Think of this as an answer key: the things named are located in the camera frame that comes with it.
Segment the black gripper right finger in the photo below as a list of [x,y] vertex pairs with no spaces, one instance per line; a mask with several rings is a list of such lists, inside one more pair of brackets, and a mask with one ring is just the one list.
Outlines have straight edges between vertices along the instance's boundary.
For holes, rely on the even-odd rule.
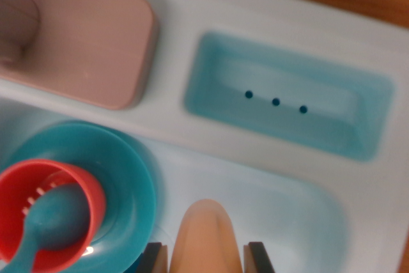
[[275,273],[262,242],[249,242],[243,247],[245,273]]

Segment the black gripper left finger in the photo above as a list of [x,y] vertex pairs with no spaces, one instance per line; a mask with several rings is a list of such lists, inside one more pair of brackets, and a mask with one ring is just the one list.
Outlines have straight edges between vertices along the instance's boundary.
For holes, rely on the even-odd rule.
[[137,273],[167,273],[167,246],[161,242],[150,242],[141,255]]

